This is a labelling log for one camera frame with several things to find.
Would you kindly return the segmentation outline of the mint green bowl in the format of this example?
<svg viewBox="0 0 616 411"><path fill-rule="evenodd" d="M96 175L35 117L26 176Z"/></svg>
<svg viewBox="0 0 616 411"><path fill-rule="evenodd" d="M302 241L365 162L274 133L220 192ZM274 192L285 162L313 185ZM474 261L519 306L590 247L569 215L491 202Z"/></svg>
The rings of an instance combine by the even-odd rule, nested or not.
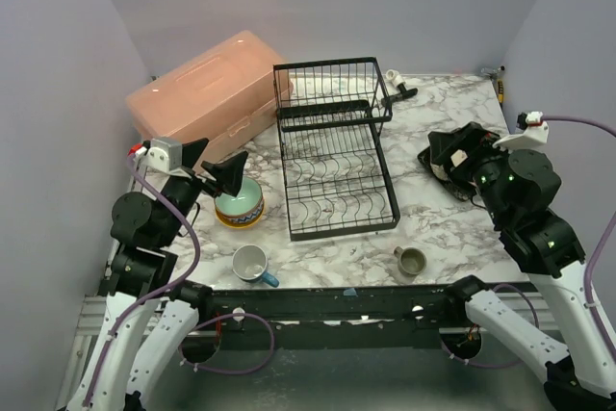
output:
<svg viewBox="0 0 616 411"><path fill-rule="evenodd" d="M215 199L219 213L228 218L248 218L262 206L263 192L259 183L245 176L236 196L223 193Z"/></svg>

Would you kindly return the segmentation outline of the blue patterned bowl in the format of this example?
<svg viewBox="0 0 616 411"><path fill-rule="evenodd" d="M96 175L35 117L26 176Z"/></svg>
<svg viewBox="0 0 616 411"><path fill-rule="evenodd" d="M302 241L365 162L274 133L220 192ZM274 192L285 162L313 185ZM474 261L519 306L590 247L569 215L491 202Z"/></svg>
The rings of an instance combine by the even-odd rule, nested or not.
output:
<svg viewBox="0 0 616 411"><path fill-rule="evenodd" d="M215 209L216 216L223 224L233 228L246 228L256 223L265 211L265 201L262 200L255 208L243 216L231 217Z"/></svg>

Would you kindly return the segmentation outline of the blue floral mug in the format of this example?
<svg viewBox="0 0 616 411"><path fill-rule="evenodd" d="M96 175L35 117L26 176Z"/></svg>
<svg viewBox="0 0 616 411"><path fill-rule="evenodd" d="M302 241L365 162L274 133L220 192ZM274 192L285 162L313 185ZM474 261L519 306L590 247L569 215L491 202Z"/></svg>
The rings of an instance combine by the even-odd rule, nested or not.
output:
<svg viewBox="0 0 616 411"><path fill-rule="evenodd" d="M279 287L278 279L268 271L269 259L264 250L254 244L237 249L232 258L232 271L244 282L262 282Z"/></svg>

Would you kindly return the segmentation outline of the grey ceramic mug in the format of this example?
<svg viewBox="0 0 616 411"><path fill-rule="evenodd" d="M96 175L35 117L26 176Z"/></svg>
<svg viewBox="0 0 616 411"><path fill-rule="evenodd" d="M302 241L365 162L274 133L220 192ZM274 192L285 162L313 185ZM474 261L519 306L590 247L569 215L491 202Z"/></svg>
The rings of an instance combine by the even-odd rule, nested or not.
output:
<svg viewBox="0 0 616 411"><path fill-rule="evenodd" d="M398 270L405 276L415 277L426 269L427 259L417 248L397 246L394 255L397 258Z"/></svg>

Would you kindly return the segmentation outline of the yellow bowl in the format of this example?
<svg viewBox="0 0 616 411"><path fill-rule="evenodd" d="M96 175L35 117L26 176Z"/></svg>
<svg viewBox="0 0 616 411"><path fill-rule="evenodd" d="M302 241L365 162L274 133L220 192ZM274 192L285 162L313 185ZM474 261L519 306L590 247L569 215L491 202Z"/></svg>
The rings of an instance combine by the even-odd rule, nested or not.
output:
<svg viewBox="0 0 616 411"><path fill-rule="evenodd" d="M264 211L265 208L261 208L259 210L254 210L254 212L248 218L231 219L230 217L223 214L219 209L215 209L216 217L218 218L218 220L225 226L234 229L243 229L254 225L260 220Z"/></svg>

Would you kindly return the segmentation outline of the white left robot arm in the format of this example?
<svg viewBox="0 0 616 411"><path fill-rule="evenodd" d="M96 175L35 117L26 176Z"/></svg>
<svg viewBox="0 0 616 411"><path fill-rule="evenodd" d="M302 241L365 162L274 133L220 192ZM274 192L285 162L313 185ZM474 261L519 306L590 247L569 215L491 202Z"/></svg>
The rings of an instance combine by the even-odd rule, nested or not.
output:
<svg viewBox="0 0 616 411"><path fill-rule="evenodd" d="M143 141L127 155L138 191L123 194L112 209L111 236L118 248L100 287L102 326L68 410L142 410L174 351L213 312L212 289L190 281L196 265L179 276L168 247L185 230L194 260L199 239L188 221L198 197L240 192L247 152L219 163L203 162L207 177L192 170L208 145L169 138Z"/></svg>

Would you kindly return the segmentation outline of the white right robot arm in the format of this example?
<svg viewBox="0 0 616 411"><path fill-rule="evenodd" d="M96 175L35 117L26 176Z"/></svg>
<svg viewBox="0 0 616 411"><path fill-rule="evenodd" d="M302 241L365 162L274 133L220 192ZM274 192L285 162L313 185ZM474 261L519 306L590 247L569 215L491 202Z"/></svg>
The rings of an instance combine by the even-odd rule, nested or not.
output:
<svg viewBox="0 0 616 411"><path fill-rule="evenodd" d="M450 132L432 131L419 154L440 182L476 192L506 253L547 303L561 342L515 311L475 276L445 290L449 321L488 330L536 374L557 410L615 407L615 331L593 290L592 261L573 227L550 205L561 179L537 151L547 138L544 122L500 137L470 122Z"/></svg>

